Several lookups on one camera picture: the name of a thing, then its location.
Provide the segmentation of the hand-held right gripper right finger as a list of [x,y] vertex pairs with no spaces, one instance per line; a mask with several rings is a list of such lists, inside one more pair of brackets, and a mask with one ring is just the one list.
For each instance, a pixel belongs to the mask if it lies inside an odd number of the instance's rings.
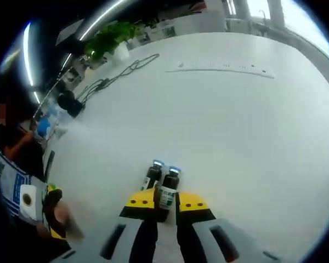
[[176,194],[177,241],[185,262],[279,262],[244,230],[216,218],[198,195]]

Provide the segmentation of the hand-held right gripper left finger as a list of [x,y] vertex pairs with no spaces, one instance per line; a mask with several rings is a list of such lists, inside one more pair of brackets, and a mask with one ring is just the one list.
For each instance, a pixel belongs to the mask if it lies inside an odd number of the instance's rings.
[[152,262],[158,238],[155,192],[132,194],[118,217],[97,223],[57,262]]

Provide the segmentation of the person's left hand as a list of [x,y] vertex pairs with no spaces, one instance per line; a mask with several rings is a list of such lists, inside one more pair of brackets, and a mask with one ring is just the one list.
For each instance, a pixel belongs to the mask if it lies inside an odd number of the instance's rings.
[[59,201],[54,208],[54,216],[66,231],[66,236],[72,241],[81,242],[84,235],[75,222],[72,212],[65,202]]

